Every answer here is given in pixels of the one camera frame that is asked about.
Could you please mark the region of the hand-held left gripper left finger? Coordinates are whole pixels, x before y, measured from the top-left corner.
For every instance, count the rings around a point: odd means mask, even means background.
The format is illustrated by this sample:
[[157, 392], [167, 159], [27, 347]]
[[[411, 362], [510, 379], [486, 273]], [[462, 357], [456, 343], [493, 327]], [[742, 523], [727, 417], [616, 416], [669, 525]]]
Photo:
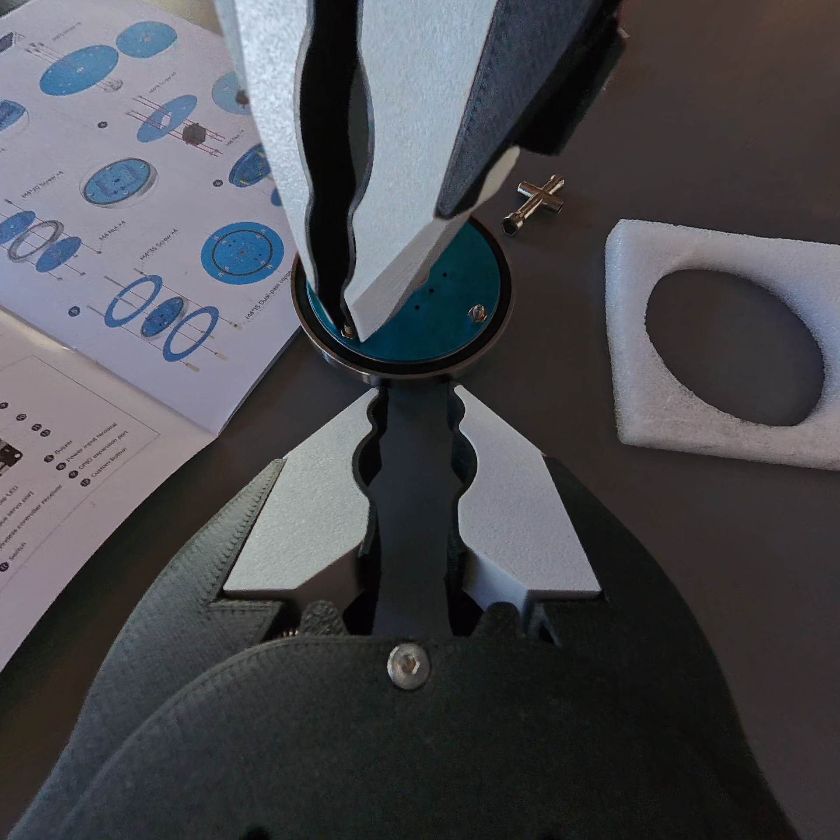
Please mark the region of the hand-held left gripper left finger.
[[386, 394], [372, 388], [290, 451], [225, 582], [267, 599], [354, 599], [370, 562]]

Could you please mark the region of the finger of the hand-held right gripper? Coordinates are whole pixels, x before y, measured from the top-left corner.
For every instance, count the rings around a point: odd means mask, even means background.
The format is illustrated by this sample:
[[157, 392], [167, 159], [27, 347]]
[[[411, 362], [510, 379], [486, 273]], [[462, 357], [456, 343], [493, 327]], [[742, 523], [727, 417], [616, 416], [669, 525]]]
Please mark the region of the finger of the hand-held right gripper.
[[346, 308], [368, 340], [466, 222], [437, 204], [483, 53], [519, 46], [519, 2], [363, 2], [358, 43], [373, 146], [353, 211]]
[[218, 1], [217, 16], [268, 154], [310, 288], [333, 324], [354, 269], [351, 92], [355, 1]]

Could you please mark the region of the white foam pad with hole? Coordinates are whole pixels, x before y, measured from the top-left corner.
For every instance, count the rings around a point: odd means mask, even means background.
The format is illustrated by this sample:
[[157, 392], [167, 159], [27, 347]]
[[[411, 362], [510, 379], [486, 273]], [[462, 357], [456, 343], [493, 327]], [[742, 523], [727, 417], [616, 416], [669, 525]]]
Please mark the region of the white foam pad with hole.
[[[678, 270], [755, 282], [795, 312], [824, 363], [820, 401], [801, 423], [749, 423], [703, 402], [665, 366], [645, 326], [648, 300]], [[646, 220], [620, 220], [605, 242], [605, 320], [618, 437], [627, 445], [839, 469], [839, 247]]]

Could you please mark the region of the cross-shaped metal wrench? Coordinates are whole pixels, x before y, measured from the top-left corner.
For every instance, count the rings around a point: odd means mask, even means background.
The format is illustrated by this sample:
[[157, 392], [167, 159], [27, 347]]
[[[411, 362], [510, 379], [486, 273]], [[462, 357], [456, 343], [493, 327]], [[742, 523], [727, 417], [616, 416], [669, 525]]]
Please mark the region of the cross-shaped metal wrench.
[[554, 214], [558, 213], [564, 202], [557, 197], [557, 193], [563, 187], [564, 178], [560, 175], [552, 175], [541, 186], [530, 182], [520, 182], [518, 193], [524, 196], [526, 200], [516, 211], [504, 217], [501, 223], [502, 231], [508, 236], [515, 235], [525, 221], [540, 208], [547, 209]]

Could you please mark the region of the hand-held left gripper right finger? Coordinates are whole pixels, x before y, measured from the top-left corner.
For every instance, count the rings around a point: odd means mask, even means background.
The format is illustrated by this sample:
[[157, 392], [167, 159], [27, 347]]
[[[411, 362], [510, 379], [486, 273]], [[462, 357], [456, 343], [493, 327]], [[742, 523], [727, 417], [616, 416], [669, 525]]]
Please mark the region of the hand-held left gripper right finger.
[[469, 631], [479, 611], [589, 598], [601, 586], [545, 458], [464, 386], [449, 391], [452, 467], [461, 487], [449, 528], [449, 619]]

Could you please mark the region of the dark desk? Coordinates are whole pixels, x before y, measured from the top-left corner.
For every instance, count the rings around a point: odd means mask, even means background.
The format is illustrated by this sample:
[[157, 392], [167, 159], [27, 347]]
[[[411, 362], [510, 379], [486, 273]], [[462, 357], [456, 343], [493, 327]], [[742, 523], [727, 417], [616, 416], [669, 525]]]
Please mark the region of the dark desk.
[[[622, 445], [604, 325], [623, 217], [838, 242], [838, 2], [626, 2], [626, 52], [559, 159], [520, 180], [563, 211], [502, 236], [517, 289], [465, 386], [562, 461], [647, 546], [707, 634], [752, 749], [804, 838], [838, 838], [838, 473]], [[297, 336], [220, 438], [126, 520], [2, 673], [2, 837], [172, 555], [242, 486], [364, 392]]]

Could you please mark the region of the printed instruction manual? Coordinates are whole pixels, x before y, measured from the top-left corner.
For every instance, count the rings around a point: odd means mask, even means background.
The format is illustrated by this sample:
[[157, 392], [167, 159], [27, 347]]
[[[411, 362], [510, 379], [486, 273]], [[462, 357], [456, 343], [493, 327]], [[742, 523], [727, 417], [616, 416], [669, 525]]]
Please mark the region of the printed instruction manual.
[[298, 329], [224, 42], [140, 2], [2, 16], [1, 661]]

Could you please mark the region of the blue round disc with bearing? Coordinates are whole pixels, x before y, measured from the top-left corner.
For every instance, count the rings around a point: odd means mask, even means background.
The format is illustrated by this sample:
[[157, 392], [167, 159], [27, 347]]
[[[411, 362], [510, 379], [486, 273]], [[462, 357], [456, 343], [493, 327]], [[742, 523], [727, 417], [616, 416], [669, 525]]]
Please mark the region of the blue round disc with bearing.
[[371, 385], [456, 376], [497, 341], [512, 303], [508, 262], [497, 240], [473, 217], [423, 285], [364, 342], [342, 336], [331, 324], [310, 293], [299, 257], [290, 290], [301, 326], [320, 354]]

